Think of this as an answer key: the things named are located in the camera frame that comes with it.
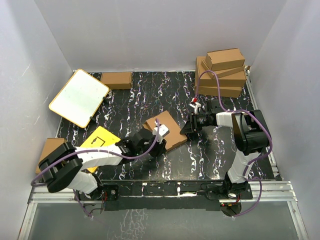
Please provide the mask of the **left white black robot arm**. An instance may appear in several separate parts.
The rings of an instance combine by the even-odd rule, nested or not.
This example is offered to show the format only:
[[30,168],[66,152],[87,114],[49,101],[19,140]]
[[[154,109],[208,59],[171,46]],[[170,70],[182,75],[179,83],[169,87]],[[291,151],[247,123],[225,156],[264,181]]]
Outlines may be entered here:
[[92,200],[100,199],[104,194],[103,184],[96,174],[86,173],[86,169],[123,165],[147,155],[157,158],[166,151],[165,136],[169,132],[161,124],[152,131],[143,128],[109,146],[84,148],[65,142],[39,162],[40,172],[31,184],[35,187],[36,181],[43,179],[50,193],[72,189]]

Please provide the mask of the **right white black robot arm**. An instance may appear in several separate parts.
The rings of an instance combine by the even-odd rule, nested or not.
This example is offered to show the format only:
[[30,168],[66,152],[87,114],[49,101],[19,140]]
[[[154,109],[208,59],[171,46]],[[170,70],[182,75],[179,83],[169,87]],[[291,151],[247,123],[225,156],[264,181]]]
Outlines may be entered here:
[[206,102],[206,111],[195,98],[189,104],[188,119],[180,131],[193,134],[204,127],[229,127],[233,131],[236,153],[224,180],[219,183],[208,183],[201,186],[208,199],[218,197],[240,198],[249,189],[248,175],[253,160],[260,157],[263,149],[270,145],[269,131],[260,110],[249,112],[224,111],[217,99]]

